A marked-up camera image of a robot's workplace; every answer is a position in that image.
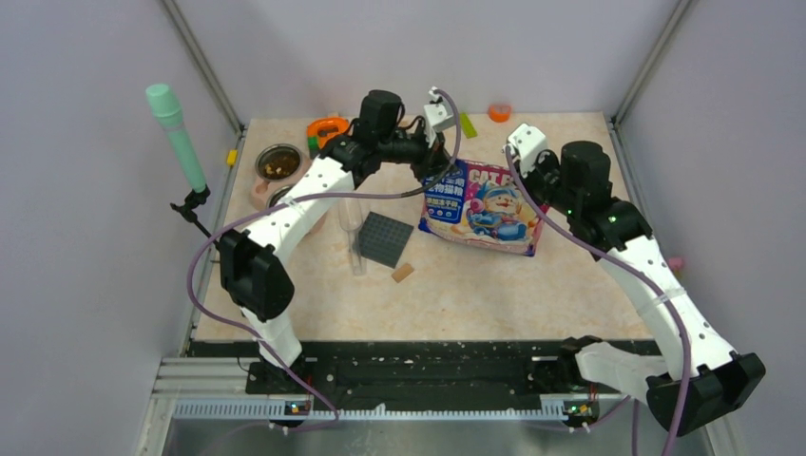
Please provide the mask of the pink double bowl stand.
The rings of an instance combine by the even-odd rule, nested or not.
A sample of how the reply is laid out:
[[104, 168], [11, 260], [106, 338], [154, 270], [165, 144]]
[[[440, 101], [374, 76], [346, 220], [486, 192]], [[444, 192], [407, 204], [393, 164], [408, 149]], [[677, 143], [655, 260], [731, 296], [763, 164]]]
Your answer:
[[266, 209], [266, 201], [268, 200], [269, 196], [278, 187], [282, 187], [282, 186], [285, 186], [285, 185], [292, 185], [294, 187], [306, 175], [308, 169], [311, 166], [311, 159], [309, 158], [309, 156], [306, 153], [301, 152], [301, 155], [303, 157], [303, 159], [302, 159], [303, 163], [302, 163], [301, 167], [296, 172], [296, 174], [294, 174], [293, 176], [291, 176], [290, 178], [285, 179], [285, 180], [271, 181], [271, 182], [262, 180], [256, 175], [255, 165], [254, 165], [254, 171], [255, 171], [256, 177], [255, 177], [254, 183], [253, 183], [253, 185], [252, 185], [252, 187], [250, 189], [249, 199], [250, 199], [251, 205], [253, 206], [253, 208], [255, 210], [262, 211], [262, 210]]

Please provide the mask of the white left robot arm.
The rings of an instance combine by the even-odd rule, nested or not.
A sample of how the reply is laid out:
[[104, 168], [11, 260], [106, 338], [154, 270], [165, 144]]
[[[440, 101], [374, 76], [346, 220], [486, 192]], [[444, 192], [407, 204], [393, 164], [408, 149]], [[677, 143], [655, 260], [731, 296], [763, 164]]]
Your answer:
[[288, 311], [296, 288], [286, 270], [299, 243], [335, 203], [360, 198], [358, 188], [385, 163], [407, 164], [419, 183], [402, 198], [424, 193], [453, 168], [458, 154], [446, 152], [443, 132], [460, 126], [458, 109], [442, 89], [431, 88], [429, 96], [409, 131], [400, 124], [405, 112], [400, 97], [370, 91], [347, 131], [320, 148], [282, 199], [234, 222], [219, 237], [221, 286], [246, 317], [244, 329], [262, 345], [260, 355], [271, 364], [269, 381], [278, 390], [298, 390], [305, 377]]

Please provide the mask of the pet food bag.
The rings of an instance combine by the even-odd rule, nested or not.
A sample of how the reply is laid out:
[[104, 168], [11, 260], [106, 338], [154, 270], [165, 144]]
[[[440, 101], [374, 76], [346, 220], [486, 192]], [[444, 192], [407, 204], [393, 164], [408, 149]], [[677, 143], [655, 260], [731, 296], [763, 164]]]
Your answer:
[[507, 168], [457, 160], [454, 170], [425, 192], [418, 229], [450, 242], [532, 257], [543, 222]]

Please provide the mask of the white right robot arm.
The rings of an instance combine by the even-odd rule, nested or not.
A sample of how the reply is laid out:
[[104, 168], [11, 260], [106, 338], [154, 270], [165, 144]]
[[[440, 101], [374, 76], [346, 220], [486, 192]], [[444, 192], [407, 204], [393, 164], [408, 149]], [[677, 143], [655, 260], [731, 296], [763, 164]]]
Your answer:
[[607, 385], [646, 404], [680, 437], [740, 409], [766, 374], [754, 352], [739, 352], [701, 314], [682, 287], [640, 210], [613, 194], [611, 160], [596, 142], [569, 142], [561, 153], [504, 148], [530, 203], [566, 217], [565, 238], [591, 253], [621, 287], [660, 351], [617, 349], [592, 336], [557, 366], [560, 384], [582, 391]]

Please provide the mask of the clear plastic scoop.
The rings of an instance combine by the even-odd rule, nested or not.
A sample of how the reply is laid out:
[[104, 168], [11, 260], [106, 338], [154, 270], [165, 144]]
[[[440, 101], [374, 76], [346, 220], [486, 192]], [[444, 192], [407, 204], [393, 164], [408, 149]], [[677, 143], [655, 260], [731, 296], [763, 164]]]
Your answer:
[[338, 219], [347, 236], [347, 248], [352, 272], [355, 276], [366, 274], [366, 259], [361, 254], [359, 234], [365, 220], [359, 199], [341, 199], [338, 203]]

